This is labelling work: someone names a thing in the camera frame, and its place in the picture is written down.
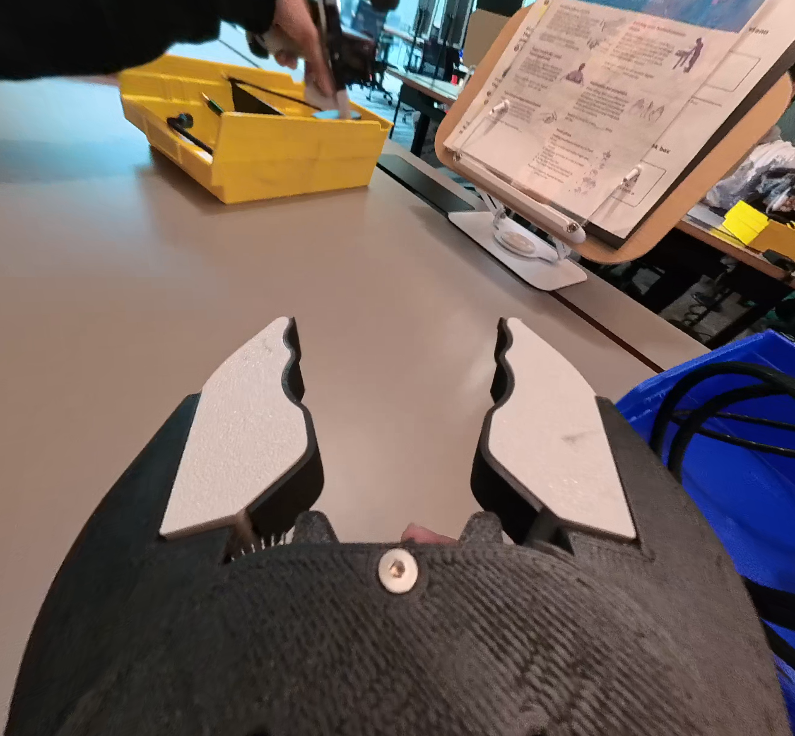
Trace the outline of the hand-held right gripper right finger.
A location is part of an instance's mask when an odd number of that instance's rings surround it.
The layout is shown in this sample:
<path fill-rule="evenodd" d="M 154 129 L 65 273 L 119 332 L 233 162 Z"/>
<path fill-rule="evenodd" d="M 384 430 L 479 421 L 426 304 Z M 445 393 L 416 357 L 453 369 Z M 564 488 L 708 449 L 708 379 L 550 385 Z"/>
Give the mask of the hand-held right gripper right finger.
<path fill-rule="evenodd" d="M 638 538 L 600 404 L 584 376 L 520 319 L 501 318 L 492 405 L 471 489 L 513 543 L 568 543 L 572 533 Z"/>

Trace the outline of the wooden side table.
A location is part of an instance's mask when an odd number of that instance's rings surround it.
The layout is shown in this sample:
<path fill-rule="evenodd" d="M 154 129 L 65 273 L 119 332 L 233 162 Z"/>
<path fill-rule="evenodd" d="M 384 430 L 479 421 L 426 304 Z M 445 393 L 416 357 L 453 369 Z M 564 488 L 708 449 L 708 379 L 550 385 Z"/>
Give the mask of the wooden side table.
<path fill-rule="evenodd" d="M 793 275 L 782 268 L 772 264 L 763 255 L 755 250 L 751 250 L 741 242 L 733 238 L 730 234 L 717 227 L 707 226 L 699 220 L 692 218 L 689 214 L 675 226 L 677 230 L 688 234 L 702 244 L 717 250 L 723 256 L 730 257 L 740 264 L 754 269 L 761 274 L 779 281 L 790 289 L 794 289 Z"/>

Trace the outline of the black flat desk strip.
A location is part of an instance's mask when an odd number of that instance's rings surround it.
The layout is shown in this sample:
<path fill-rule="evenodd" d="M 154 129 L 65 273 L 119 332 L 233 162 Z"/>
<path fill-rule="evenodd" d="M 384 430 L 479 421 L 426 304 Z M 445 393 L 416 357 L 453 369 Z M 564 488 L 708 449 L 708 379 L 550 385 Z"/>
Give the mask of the black flat desk strip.
<path fill-rule="evenodd" d="M 477 193 L 465 188 L 420 157 L 409 152 L 404 153 L 398 147 L 390 147 L 383 152 L 376 166 L 446 219 L 453 214 L 491 214 Z"/>

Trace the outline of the yellow sticky note pad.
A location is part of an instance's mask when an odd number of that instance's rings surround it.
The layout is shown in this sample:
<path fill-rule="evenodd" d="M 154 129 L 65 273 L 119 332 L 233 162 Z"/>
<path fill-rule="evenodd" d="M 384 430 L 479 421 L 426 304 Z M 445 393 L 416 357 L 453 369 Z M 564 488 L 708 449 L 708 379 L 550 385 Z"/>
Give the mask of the yellow sticky note pad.
<path fill-rule="evenodd" d="M 764 212 L 739 200 L 725 214 L 721 228 L 744 246 L 750 247 L 769 224 L 770 220 Z"/>

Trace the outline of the pile of plastic bags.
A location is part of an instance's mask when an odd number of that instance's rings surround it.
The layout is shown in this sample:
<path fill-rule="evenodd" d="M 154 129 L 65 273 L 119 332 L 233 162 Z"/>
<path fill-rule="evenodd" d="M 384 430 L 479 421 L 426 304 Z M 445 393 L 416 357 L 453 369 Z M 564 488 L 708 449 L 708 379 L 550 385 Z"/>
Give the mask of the pile of plastic bags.
<path fill-rule="evenodd" d="M 703 201 L 724 213 L 742 201 L 778 222 L 793 220 L 793 144 L 776 141 L 758 145 L 733 173 L 709 190 Z"/>

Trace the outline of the person's right hand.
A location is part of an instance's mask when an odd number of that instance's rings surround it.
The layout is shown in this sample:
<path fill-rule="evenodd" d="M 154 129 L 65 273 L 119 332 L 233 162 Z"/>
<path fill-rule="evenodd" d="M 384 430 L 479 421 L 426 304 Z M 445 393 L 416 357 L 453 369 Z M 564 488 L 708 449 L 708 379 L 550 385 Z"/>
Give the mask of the person's right hand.
<path fill-rule="evenodd" d="M 406 526 L 404 531 L 402 532 L 401 538 L 402 543 L 417 543 L 417 544 L 457 544 L 457 539 L 446 536 L 439 532 L 434 532 L 431 529 L 428 529 L 422 525 L 416 523 L 410 523 Z"/>

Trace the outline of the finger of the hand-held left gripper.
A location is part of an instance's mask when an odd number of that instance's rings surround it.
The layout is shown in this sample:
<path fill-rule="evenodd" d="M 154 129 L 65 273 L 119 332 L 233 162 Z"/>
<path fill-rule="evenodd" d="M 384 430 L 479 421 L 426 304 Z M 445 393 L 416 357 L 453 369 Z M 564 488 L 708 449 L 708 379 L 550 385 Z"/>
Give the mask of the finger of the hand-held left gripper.
<path fill-rule="evenodd" d="M 325 95 L 316 85 L 311 74 L 304 76 L 304 100 L 317 111 L 349 112 L 349 95 L 347 89 L 337 91 L 333 95 Z"/>

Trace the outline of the person's left hand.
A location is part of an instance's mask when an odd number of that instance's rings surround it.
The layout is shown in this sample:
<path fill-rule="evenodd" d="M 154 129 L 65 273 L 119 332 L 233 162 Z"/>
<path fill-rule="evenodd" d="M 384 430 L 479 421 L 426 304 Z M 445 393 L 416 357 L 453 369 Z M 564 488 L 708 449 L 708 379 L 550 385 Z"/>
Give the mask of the person's left hand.
<path fill-rule="evenodd" d="M 271 29 L 287 45 L 275 52 L 275 61 L 296 70 L 299 60 L 303 60 L 304 72 L 317 90 L 335 96 L 328 58 L 305 0 L 276 0 Z"/>

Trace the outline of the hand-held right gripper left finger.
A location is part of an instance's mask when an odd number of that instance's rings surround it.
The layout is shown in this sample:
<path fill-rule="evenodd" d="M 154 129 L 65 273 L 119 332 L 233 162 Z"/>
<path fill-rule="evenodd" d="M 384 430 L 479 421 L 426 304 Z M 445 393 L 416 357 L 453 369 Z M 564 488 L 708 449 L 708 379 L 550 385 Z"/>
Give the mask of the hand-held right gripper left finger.
<path fill-rule="evenodd" d="M 304 391 L 296 321 L 281 316 L 204 383 L 161 537 L 175 540 L 227 527 L 238 541 L 287 537 L 324 483 Z"/>

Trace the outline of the row of background office desks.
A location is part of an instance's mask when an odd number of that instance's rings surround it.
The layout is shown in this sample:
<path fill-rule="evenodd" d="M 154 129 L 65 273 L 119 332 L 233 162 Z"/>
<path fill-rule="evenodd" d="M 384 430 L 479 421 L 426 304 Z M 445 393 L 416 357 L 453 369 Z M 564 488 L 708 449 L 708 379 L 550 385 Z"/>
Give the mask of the row of background office desks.
<path fill-rule="evenodd" d="M 367 97 L 381 92 L 394 105 L 393 127 L 401 108 L 417 116 L 410 151 L 422 154 L 432 123 L 440 123 L 465 79 L 463 43 L 475 0 L 419 0 L 410 31 L 386 23 L 386 14 L 359 0 L 352 29 L 375 42 L 374 70 Z"/>

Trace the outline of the white instruction sheet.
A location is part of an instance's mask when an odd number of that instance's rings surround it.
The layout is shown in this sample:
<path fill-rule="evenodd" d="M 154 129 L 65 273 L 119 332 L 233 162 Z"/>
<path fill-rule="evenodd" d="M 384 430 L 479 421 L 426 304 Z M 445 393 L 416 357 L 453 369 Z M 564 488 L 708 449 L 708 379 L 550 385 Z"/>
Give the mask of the white instruction sheet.
<path fill-rule="evenodd" d="M 538 0 L 558 77 L 532 187 L 625 240 L 793 43 L 793 0 Z"/>

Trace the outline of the grey desk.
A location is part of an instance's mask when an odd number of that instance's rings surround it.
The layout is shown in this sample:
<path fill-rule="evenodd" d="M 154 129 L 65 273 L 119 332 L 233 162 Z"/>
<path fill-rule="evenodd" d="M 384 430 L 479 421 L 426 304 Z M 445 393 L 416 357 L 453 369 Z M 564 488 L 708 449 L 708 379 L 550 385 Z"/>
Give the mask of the grey desk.
<path fill-rule="evenodd" d="M 518 317 L 616 401 L 700 344 L 609 284 L 525 286 L 375 170 L 367 188 L 220 205 L 116 87 L 2 83 L 2 719 L 48 587 L 94 507 L 183 397 L 296 318 L 325 486 L 347 541 L 456 534 Z"/>

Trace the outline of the blue plastic bin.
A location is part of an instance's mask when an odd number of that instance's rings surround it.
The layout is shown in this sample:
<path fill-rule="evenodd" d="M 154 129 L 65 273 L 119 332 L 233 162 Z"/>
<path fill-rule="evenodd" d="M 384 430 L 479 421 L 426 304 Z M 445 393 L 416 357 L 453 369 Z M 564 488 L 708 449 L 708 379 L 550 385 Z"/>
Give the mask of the blue plastic bin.
<path fill-rule="evenodd" d="M 793 338 L 766 331 L 659 373 L 617 408 L 674 472 L 744 579 L 793 729 Z"/>

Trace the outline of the yellow plastic bin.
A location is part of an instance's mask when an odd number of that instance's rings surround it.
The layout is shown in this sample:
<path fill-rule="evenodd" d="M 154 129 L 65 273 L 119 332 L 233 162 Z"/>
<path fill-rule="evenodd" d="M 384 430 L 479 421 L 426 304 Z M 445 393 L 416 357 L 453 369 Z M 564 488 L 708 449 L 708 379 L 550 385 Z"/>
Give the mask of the yellow plastic bin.
<path fill-rule="evenodd" d="M 126 119 L 225 205 L 370 183 L 392 123 L 319 117 L 289 74 L 164 55 L 118 76 Z"/>

